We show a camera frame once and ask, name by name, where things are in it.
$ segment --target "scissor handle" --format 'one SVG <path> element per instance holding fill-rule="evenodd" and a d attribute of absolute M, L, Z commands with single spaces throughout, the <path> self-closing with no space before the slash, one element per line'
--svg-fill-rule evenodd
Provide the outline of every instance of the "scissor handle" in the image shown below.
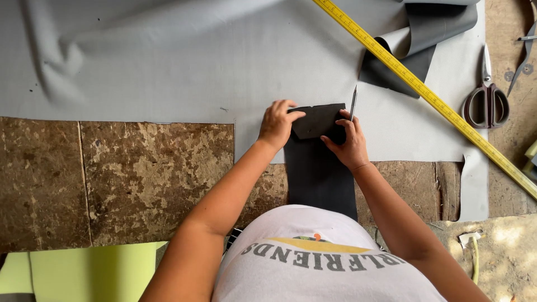
<path fill-rule="evenodd" d="M 463 115 L 465 120 L 473 128 L 489 128 L 489 111 L 487 100 L 488 87 L 485 84 L 481 84 L 480 86 L 478 86 L 476 89 L 470 92 L 470 94 L 466 98 Z"/>
<path fill-rule="evenodd" d="M 502 127 L 509 119 L 510 113 L 507 96 L 494 83 L 490 84 L 488 95 L 488 101 L 490 102 L 490 128 Z"/>

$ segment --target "hand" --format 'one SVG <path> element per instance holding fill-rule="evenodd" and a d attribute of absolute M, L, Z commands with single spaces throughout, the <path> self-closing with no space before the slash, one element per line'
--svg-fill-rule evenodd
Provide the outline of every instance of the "hand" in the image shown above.
<path fill-rule="evenodd" d="M 336 154 L 337 158 L 349 168 L 354 171 L 360 167 L 369 164 L 367 158 L 366 139 L 362 133 L 362 128 L 358 123 L 358 118 L 353 117 L 352 121 L 349 121 L 351 114 L 346 110 L 339 110 L 339 113 L 346 119 L 337 120 L 336 124 L 345 127 L 345 133 L 347 139 L 343 145 L 337 145 L 327 136 L 321 136 L 326 146 Z"/>
<path fill-rule="evenodd" d="M 302 111 L 287 113 L 288 107 L 296 106 L 290 99 L 275 100 L 265 111 L 257 140 L 265 141 L 276 151 L 283 148 L 291 135 L 291 123 L 306 115 Z"/>

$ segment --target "person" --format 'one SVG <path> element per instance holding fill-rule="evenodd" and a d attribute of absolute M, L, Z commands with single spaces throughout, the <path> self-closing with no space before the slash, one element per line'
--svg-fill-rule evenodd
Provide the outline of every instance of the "person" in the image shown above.
<path fill-rule="evenodd" d="M 292 100 L 265 112 L 259 138 L 177 228 L 140 301 L 489 301 L 434 233 L 369 162 L 356 117 L 326 146 L 352 172 L 391 254 L 353 219 L 303 205 L 272 209 L 222 258 L 256 180 L 287 142 Z"/>

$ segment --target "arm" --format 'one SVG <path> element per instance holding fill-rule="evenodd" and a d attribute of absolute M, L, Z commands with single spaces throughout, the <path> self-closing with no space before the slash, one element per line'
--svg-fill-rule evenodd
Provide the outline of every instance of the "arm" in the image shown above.
<path fill-rule="evenodd" d="M 340 112 L 349 118 L 347 111 Z M 450 302 L 489 301 L 421 218 L 399 197 L 367 158 L 366 142 L 356 117 L 339 120 L 347 141 L 338 146 L 322 136 L 352 172 L 390 251 L 417 268 Z"/>
<path fill-rule="evenodd" d="M 279 100 L 265 112 L 258 140 L 192 209 L 177 228 L 140 301 L 210 301 L 231 230 L 261 173 L 287 142 L 291 123 L 304 112 Z"/>

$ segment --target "wooden work table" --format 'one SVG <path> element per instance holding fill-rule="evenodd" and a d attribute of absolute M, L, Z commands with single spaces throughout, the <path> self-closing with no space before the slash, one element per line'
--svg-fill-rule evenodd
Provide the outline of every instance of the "wooden work table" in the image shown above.
<path fill-rule="evenodd" d="M 509 74 L 523 58 L 516 38 L 533 24 L 533 10 L 529 0 L 487 0 L 486 6 L 493 81 L 507 92 Z M 510 120 L 489 132 L 492 144 L 519 168 L 537 140 L 534 62 L 531 56 L 511 92 Z M 0 117 L 0 135 L 0 253 L 168 240 L 233 165 L 233 125 Z M 462 163 L 376 166 L 426 222 L 458 218 Z M 286 177 L 283 164 L 270 165 L 237 225 L 286 204 Z M 360 223 L 373 224 L 358 187 L 356 197 Z M 536 202 L 493 163 L 489 205 L 491 217 L 537 211 Z"/>

